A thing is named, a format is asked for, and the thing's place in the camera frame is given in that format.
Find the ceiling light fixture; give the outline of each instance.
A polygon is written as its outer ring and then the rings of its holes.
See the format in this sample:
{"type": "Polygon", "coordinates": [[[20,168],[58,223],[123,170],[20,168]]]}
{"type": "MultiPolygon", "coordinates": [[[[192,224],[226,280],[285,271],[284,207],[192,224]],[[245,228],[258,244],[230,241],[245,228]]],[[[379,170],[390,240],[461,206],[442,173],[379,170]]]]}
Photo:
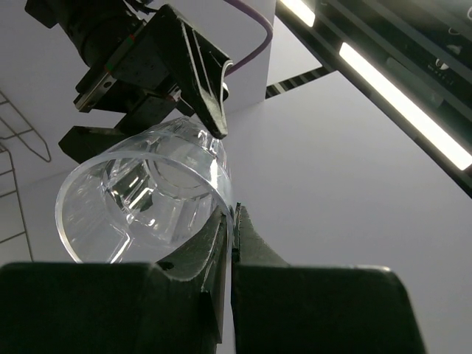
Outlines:
{"type": "Polygon", "coordinates": [[[342,44],[339,55],[460,170],[472,164],[472,155],[466,149],[349,44],[342,44]]]}
{"type": "Polygon", "coordinates": [[[313,27],[315,13],[302,0],[281,0],[281,2],[308,26],[313,27]]]}

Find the wire rack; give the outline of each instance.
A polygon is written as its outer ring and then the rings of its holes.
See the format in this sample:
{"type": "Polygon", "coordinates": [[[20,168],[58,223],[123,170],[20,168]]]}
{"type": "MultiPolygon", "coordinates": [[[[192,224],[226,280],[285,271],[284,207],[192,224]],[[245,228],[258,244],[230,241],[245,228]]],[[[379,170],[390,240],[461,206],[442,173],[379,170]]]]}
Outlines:
{"type": "Polygon", "coordinates": [[[24,211],[23,211],[23,205],[21,203],[21,197],[18,191],[18,180],[16,178],[16,171],[15,171],[15,163],[13,161],[13,155],[8,149],[8,147],[5,145],[5,142],[7,142],[10,139],[18,139],[29,151],[34,153],[38,158],[42,159],[45,162],[51,162],[51,153],[49,152],[49,147],[46,143],[46,140],[35,130],[35,128],[30,124],[28,119],[16,108],[13,103],[7,98],[7,96],[0,91],[0,105],[10,105],[10,107],[16,112],[17,114],[17,119],[22,121],[22,125],[26,127],[26,129],[23,129],[21,131],[17,131],[13,126],[14,124],[11,124],[10,122],[7,121],[4,117],[1,116],[0,114],[0,122],[3,123],[3,125],[6,127],[8,130],[8,133],[6,136],[1,136],[0,137],[0,178],[5,178],[8,176],[13,177],[13,183],[10,183],[10,186],[2,186],[3,190],[0,193],[0,200],[3,198],[6,198],[10,195],[15,195],[17,200],[18,200],[18,209],[20,212],[20,218],[22,222],[22,231],[15,233],[14,235],[9,235],[3,237],[0,240],[0,244],[7,242],[9,240],[12,240],[15,237],[19,237],[24,235],[27,241],[28,245],[28,252],[29,256],[31,258],[31,261],[33,261],[33,256],[32,256],[32,251],[31,251],[31,243],[30,243],[30,237],[28,235],[27,231],[27,225],[24,220],[24,211]],[[37,138],[39,138],[39,142],[44,146],[44,149],[38,150],[35,149],[26,139],[24,134],[35,134],[37,138]]]}

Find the metal wire shelf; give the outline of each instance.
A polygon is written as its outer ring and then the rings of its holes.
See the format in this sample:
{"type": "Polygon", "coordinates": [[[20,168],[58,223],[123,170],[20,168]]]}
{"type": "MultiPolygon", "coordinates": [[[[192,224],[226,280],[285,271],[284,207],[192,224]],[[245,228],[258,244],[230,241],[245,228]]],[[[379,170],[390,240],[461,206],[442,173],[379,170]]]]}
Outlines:
{"type": "Polygon", "coordinates": [[[13,177],[13,186],[11,188],[7,188],[6,191],[3,191],[0,194],[0,199],[5,198],[9,195],[16,194],[16,197],[18,199],[18,207],[19,207],[19,212],[20,212],[20,217],[21,217],[21,222],[23,224],[23,231],[15,233],[14,235],[11,235],[9,237],[3,238],[0,240],[0,244],[5,243],[9,240],[12,240],[15,237],[19,237],[24,235],[27,241],[27,246],[28,246],[28,252],[29,256],[31,258],[31,261],[33,261],[33,256],[32,256],[32,250],[31,250],[31,242],[30,242],[30,237],[28,235],[27,231],[27,225],[24,219],[24,210],[23,210],[23,205],[21,203],[21,197],[18,191],[18,180],[16,178],[16,171],[15,171],[15,163],[13,161],[13,155],[11,151],[5,146],[4,142],[17,138],[23,145],[32,153],[34,153],[37,157],[42,159],[45,162],[51,162],[52,157],[51,153],[49,152],[49,147],[46,143],[46,140],[35,130],[35,128],[31,125],[31,123],[26,119],[26,117],[16,108],[16,106],[8,99],[8,97],[0,91],[0,97],[3,97],[4,100],[0,101],[0,105],[10,105],[11,108],[17,113],[18,117],[23,121],[24,125],[26,125],[28,128],[22,130],[22,131],[16,131],[13,128],[13,125],[7,122],[7,120],[0,115],[0,122],[3,123],[3,125],[10,131],[10,133],[7,136],[0,136],[0,157],[2,157],[4,154],[7,154],[7,167],[4,168],[3,166],[0,166],[0,177],[2,176],[7,176],[11,174],[13,177]],[[33,133],[35,134],[39,140],[44,144],[44,151],[41,152],[33,148],[26,139],[24,139],[23,135],[26,133],[33,133]]]}

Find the clear plastic cup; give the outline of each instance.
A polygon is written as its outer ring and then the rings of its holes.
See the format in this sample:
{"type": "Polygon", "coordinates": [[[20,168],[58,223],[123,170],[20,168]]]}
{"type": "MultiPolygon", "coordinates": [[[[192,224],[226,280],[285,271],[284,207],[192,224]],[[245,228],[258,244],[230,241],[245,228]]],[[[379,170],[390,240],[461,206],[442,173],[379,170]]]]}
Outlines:
{"type": "Polygon", "coordinates": [[[231,230],[223,145],[182,117],[82,163],[60,188],[55,217],[78,263],[156,262],[197,233],[217,205],[231,230]]]}

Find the cable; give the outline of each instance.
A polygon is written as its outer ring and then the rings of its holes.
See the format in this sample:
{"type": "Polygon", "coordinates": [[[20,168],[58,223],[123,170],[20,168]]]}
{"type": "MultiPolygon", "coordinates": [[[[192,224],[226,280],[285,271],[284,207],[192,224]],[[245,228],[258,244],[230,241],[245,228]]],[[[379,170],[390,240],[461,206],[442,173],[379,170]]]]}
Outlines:
{"type": "Polygon", "coordinates": [[[265,31],[267,32],[264,42],[262,42],[253,52],[249,53],[245,58],[238,61],[235,65],[233,65],[226,71],[226,76],[228,76],[229,74],[235,72],[236,70],[253,60],[255,57],[257,57],[269,45],[269,43],[271,43],[272,38],[274,37],[274,28],[272,27],[272,24],[268,21],[267,18],[262,16],[260,13],[258,13],[255,9],[244,3],[242,0],[224,1],[232,5],[242,13],[245,13],[250,18],[254,19],[258,24],[264,27],[265,31]]]}

